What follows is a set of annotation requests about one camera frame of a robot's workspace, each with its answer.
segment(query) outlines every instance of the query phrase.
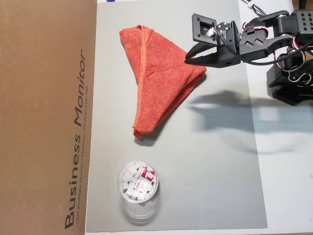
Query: white table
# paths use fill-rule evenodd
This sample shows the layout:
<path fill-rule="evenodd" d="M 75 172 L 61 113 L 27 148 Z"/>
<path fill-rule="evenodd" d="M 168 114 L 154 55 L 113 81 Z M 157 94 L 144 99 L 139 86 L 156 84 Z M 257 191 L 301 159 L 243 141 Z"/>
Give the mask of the white table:
<path fill-rule="evenodd" d="M 241 24 L 256 15 L 238 0 Z M 293 11 L 291 0 L 255 0 L 266 13 Z M 266 72 L 271 66 L 247 65 L 255 137 L 266 207 L 267 229 L 119 232 L 125 235 L 244 235 L 313 231 L 313 110 L 271 99 Z"/>

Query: orange towel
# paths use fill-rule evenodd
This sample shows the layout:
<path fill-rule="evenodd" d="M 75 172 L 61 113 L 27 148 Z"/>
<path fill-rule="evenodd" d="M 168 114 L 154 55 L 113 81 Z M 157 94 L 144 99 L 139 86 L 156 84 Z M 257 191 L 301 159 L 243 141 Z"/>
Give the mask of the orange towel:
<path fill-rule="evenodd" d="M 138 84 L 134 136 L 150 133 L 194 89 L 206 67 L 185 64 L 186 52 L 145 26 L 119 33 Z"/>

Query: sugar cube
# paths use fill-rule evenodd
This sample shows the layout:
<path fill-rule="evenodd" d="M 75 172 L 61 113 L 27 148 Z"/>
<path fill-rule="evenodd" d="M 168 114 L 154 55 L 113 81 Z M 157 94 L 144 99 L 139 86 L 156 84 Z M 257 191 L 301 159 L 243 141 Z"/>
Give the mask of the sugar cube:
<path fill-rule="evenodd" d="M 132 180 L 132 175 L 130 173 L 126 173 L 125 175 L 123 175 L 123 182 L 129 182 L 130 180 Z"/>
<path fill-rule="evenodd" d="M 139 193 L 140 193 L 140 192 L 139 192 L 137 189 L 134 189 L 134 190 L 133 190 L 133 193 L 132 193 L 132 197 L 133 197 L 133 198 L 137 198 L 137 197 L 139 196 Z"/>
<path fill-rule="evenodd" d="M 132 181 L 134 182 L 134 183 L 137 183 L 137 178 L 135 178 L 135 177 L 132 177 Z"/>
<path fill-rule="evenodd" d="M 122 187 L 123 187 L 123 189 L 128 189 L 128 183 L 127 182 L 123 182 L 122 183 Z"/>
<path fill-rule="evenodd" d="M 127 168 L 128 172 L 134 176 L 137 173 L 137 169 L 135 166 L 131 165 L 129 168 Z"/>
<path fill-rule="evenodd" d="M 127 191 L 126 191 L 126 194 L 131 196 L 134 192 L 134 189 L 133 188 L 128 188 Z"/>
<path fill-rule="evenodd" d="M 154 193 L 154 191 L 156 190 L 156 186 L 157 186 L 157 184 L 153 184 L 151 191 L 148 192 L 150 195 L 152 195 L 152 193 Z"/>
<path fill-rule="evenodd" d="M 128 188 L 135 188 L 135 183 L 133 181 L 130 181 L 129 184 L 128 184 Z"/>
<path fill-rule="evenodd" d="M 143 192 L 140 192 L 139 193 L 139 195 L 138 195 L 138 200 L 143 200 L 143 199 L 145 199 L 145 193 L 143 193 Z"/>
<path fill-rule="evenodd" d="M 148 184 L 147 186 L 147 191 L 151 191 L 152 190 L 152 185 L 151 184 Z"/>
<path fill-rule="evenodd" d="M 140 168 L 139 170 L 137 171 L 136 175 L 134 176 L 136 179 L 139 178 L 139 176 L 141 175 L 142 171 L 140 171 Z"/>
<path fill-rule="evenodd" d="M 154 174 L 152 174 L 151 172 L 148 172 L 147 174 L 146 174 L 146 178 L 149 178 L 149 179 L 152 179 L 153 177 L 154 177 Z"/>
<path fill-rule="evenodd" d="M 147 171 L 150 171 L 150 172 L 153 171 L 152 167 L 148 165 L 147 166 Z"/>

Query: white cube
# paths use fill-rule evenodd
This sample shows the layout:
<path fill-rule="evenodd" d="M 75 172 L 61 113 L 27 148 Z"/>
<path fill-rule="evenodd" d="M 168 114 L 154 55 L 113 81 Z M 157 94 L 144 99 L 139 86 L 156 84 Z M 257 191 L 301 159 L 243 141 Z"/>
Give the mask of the white cube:
<path fill-rule="evenodd" d="M 150 171 L 150 172 L 153 171 L 152 167 L 148 165 L 147 166 L 147 171 Z"/>
<path fill-rule="evenodd" d="M 129 167 L 127 168 L 127 170 L 128 170 L 128 172 L 129 172 L 132 176 L 134 176 L 134 175 L 137 173 L 136 166 L 134 166 L 134 165 L 129 166 Z"/>
<path fill-rule="evenodd" d="M 133 188 L 128 188 L 127 191 L 126 191 L 126 194 L 131 196 L 134 192 L 134 189 Z"/>
<path fill-rule="evenodd" d="M 134 176 L 136 179 L 139 178 L 139 176 L 141 175 L 142 171 L 140 171 L 140 168 L 139 170 L 137 171 L 136 175 Z"/>
<path fill-rule="evenodd" d="M 133 198 L 137 198 L 137 197 L 139 196 L 139 193 L 140 193 L 140 192 L 139 192 L 137 189 L 134 189 L 134 190 L 133 190 L 133 193 L 132 193 L 132 197 L 133 197 Z"/>
<path fill-rule="evenodd" d="M 134 189 L 135 188 L 135 183 L 133 181 L 130 181 L 127 188 Z"/>
<path fill-rule="evenodd" d="M 123 187 L 123 189 L 128 189 L 128 183 L 127 182 L 123 182 L 122 183 L 122 187 Z"/>
<path fill-rule="evenodd" d="M 132 177 L 132 181 L 134 182 L 134 183 L 137 183 L 137 178 L 135 178 L 135 177 Z"/>
<path fill-rule="evenodd" d="M 141 166 L 141 167 L 139 167 L 139 172 L 140 172 L 140 174 L 143 172 L 143 170 L 144 170 L 144 168 L 146 168 L 145 166 Z"/>
<path fill-rule="evenodd" d="M 152 174 L 151 172 L 148 172 L 147 174 L 146 174 L 146 178 L 150 178 L 150 179 L 153 179 L 153 177 L 154 177 L 154 174 Z"/>
<path fill-rule="evenodd" d="M 130 173 L 126 173 L 125 175 L 123 175 L 123 182 L 129 182 L 130 180 L 132 180 L 132 175 Z"/>
<path fill-rule="evenodd" d="M 143 192 L 140 192 L 139 195 L 138 195 L 138 200 L 144 200 L 145 199 L 145 193 Z"/>
<path fill-rule="evenodd" d="M 151 190 L 152 190 L 152 185 L 148 184 L 147 191 L 151 191 Z"/>

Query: red and white label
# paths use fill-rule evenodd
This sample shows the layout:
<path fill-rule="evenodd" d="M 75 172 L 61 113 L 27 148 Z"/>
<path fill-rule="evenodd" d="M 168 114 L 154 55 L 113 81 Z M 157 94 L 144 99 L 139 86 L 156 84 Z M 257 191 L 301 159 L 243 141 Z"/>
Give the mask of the red and white label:
<path fill-rule="evenodd" d="M 147 172 L 147 167 L 145 167 L 137 180 L 137 183 L 135 184 L 135 189 L 139 190 L 140 192 L 147 193 L 148 187 L 151 184 L 151 181 L 153 177 L 155 176 L 155 172 Z"/>

